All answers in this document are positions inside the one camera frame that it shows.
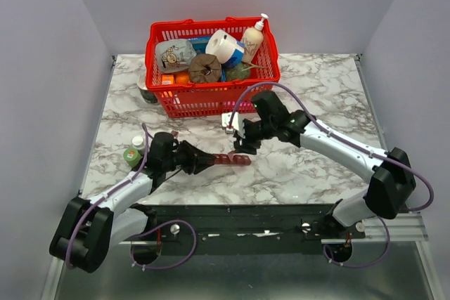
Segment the brown weekly pill organizer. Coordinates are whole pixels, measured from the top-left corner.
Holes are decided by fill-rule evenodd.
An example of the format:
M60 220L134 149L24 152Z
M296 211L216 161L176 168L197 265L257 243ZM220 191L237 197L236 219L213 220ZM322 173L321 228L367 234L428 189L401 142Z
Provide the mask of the brown weekly pill organizer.
M228 165L228 166L250 166L251 159L247 155L235 154L230 152L228 154L214 154L215 165Z

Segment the green pill bottle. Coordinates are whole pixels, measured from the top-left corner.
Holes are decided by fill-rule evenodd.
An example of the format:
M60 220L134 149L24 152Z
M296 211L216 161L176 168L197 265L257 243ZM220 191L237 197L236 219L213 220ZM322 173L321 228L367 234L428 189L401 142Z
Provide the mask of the green pill bottle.
M123 152L123 158L130 168L134 168L140 164L143 156L136 148L127 148Z

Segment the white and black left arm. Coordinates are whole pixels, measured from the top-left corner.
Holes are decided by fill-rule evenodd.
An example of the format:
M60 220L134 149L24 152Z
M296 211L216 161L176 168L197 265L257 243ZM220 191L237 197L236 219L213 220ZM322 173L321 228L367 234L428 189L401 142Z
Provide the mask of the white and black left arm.
M89 199L72 198L51 240L49 253L68 268L94 272L111 246L134 235L154 236L156 224L135 204L159 188L169 172L199 174L214 166L218 155L204 152L167 132L145 141L143 158L119 183Z

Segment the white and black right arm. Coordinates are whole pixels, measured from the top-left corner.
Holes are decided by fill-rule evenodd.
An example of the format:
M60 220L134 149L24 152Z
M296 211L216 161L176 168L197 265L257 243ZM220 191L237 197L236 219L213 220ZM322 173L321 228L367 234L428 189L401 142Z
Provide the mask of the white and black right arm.
M256 122L236 111L222 117L223 127L235 137L235 152L254 155L263 140L277 138L326 156L368 184L365 191L338 200L319 221L328 236L341 237L353 224L374 216L395 219L416 188L403 150L374 148L334 131L304 110L289 112L273 91L256 94L251 103L259 116Z

